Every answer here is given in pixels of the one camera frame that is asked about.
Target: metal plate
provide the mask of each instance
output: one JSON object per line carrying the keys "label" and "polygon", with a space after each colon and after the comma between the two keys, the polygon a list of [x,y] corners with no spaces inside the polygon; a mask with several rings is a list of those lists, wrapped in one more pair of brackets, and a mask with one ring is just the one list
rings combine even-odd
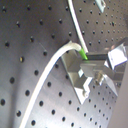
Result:
{"label": "metal plate", "polygon": [[[105,2],[101,14],[93,0],[73,1],[90,52],[104,51],[128,34],[128,2]],[[0,127],[17,128],[51,56],[69,40],[79,40],[65,0],[7,0],[1,1],[0,8]],[[116,96],[107,85],[99,88],[92,82],[90,90],[88,100],[80,105],[59,60],[36,100],[26,128],[106,128]]]}

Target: perforated metal surface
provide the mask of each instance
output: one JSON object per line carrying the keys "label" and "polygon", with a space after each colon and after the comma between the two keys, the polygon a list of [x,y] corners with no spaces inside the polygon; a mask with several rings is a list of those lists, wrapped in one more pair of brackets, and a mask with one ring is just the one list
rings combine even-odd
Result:
{"label": "perforated metal surface", "polygon": [[[128,34],[127,0],[74,0],[89,51],[103,51]],[[34,87],[51,56],[69,40],[79,42],[65,0],[0,2],[0,127],[18,128]],[[48,76],[26,128],[107,128],[116,96],[96,87],[80,105],[59,60]]]}

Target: metal bracket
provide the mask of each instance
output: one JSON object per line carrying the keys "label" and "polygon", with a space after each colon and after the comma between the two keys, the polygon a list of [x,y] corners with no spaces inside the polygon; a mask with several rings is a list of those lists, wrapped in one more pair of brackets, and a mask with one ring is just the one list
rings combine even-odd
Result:
{"label": "metal bracket", "polygon": [[114,82],[121,83],[124,72],[116,71],[115,67],[128,60],[127,41],[128,38],[124,38],[116,45],[113,45],[108,53],[87,53],[88,60],[80,64],[86,77],[94,78],[96,85],[102,85],[105,80],[117,96]]}
{"label": "metal bracket", "polygon": [[104,0],[95,0],[97,3],[97,6],[99,7],[100,11],[103,13],[104,12],[104,8],[106,7],[106,3],[104,2]]}
{"label": "metal bracket", "polygon": [[82,62],[82,59],[77,57],[77,54],[74,50],[65,53],[61,59],[79,99],[79,102],[83,104],[89,96],[90,89],[88,85],[90,84],[92,78],[87,78],[85,75],[83,75],[83,71],[80,69],[80,63]]}

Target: white cable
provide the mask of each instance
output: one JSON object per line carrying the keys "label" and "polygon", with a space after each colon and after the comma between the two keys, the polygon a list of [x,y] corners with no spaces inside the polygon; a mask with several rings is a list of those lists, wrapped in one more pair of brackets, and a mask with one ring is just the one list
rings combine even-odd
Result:
{"label": "white cable", "polygon": [[68,4],[69,4],[70,12],[71,12],[73,22],[74,22],[75,27],[76,27],[76,31],[77,31],[80,43],[81,43],[81,45],[84,49],[84,52],[86,53],[86,52],[88,52],[88,49],[87,49],[87,46],[86,46],[85,41],[83,39],[79,24],[78,24],[78,21],[77,21],[77,18],[76,18],[76,14],[75,14],[75,10],[74,10],[74,7],[73,7],[72,0],[68,0]]}
{"label": "white cable", "polygon": [[31,114],[32,108],[35,104],[35,101],[37,99],[38,94],[40,93],[40,90],[48,76],[48,74],[50,73],[51,69],[53,68],[54,64],[56,63],[56,61],[59,59],[59,57],[61,57],[66,51],[68,50],[77,50],[80,51],[81,50],[81,46],[77,43],[68,43],[66,45],[64,45],[63,47],[61,47],[50,59],[49,63],[47,64],[47,66],[45,67],[35,89],[34,92],[31,96],[31,99],[28,103],[27,109],[25,111],[24,117],[22,119],[22,122],[20,124],[19,128],[25,128],[26,123],[28,121],[29,115]]}

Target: green connector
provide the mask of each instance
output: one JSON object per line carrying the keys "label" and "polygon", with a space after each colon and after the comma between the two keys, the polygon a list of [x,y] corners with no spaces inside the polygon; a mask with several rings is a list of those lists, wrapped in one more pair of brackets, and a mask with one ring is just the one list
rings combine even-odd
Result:
{"label": "green connector", "polygon": [[81,50],[79,51],[79,54],[81,55],[83,60],[88,60],[88,57],[86,56],[83,48],[81,48]]}

